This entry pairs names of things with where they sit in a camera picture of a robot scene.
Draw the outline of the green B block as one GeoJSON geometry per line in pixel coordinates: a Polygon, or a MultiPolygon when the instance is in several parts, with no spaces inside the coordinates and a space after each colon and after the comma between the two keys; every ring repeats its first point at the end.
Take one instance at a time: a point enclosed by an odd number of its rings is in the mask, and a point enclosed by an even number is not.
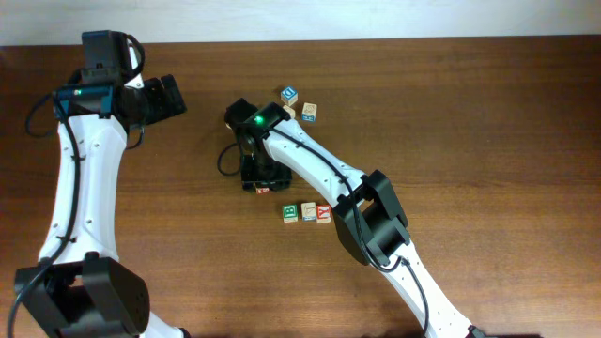
{"type": "Polygon", "coordinates": [[[296,205],[284,205],[282,210],[283,221],[285,223],[295,223],[299,220],[299,212],[296,205]]]}

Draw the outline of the wooden block blue J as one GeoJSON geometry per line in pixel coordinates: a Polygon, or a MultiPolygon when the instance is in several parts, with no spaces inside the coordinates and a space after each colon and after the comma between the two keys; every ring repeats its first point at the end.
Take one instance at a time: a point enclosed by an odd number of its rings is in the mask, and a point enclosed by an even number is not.
{"type": "Polygon", "coordinates": [[[301,216],[305,222],[311,222],[316,220],[316,203],[306,202],[300,205],[301,216]]]}

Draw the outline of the red Y block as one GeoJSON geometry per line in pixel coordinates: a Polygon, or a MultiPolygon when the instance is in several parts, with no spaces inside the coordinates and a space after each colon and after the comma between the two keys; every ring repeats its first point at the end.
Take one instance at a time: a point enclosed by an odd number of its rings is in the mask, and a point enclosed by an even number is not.
{"type": "Polygon", "coordinates": [[[331,206],[317,205],[316,206],[316,222],[330,223],[331,222],[331,206]]]}

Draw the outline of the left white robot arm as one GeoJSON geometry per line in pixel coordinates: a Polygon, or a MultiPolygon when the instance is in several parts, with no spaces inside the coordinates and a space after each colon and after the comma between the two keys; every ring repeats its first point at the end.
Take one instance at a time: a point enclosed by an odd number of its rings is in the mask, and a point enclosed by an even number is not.
{"type": "Polygon", "coordinates": [[[54,213],[34,267],[15,274],[15,306],[49,337],[186,337],[150,310],[146,282],[119,262],[116,183],[130,128],[185,112],[172,75],[86,78],[50,96],[61,145],[54,213]]]}

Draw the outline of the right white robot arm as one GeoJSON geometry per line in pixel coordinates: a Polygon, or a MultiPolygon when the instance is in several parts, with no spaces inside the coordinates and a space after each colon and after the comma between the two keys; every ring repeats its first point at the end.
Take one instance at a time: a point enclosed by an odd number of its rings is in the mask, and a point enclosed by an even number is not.
{"type": "Polygon", "coordinates": [[[484,336],[425,268],[408,232],[408,218],[383,173],[367,175],[337,159],[275,102],[257,108],[239,99],[227,108],[224,120],[254,156],[288,167],[328,202],[344,248],[388,280],[424,337],[484,336]]]}

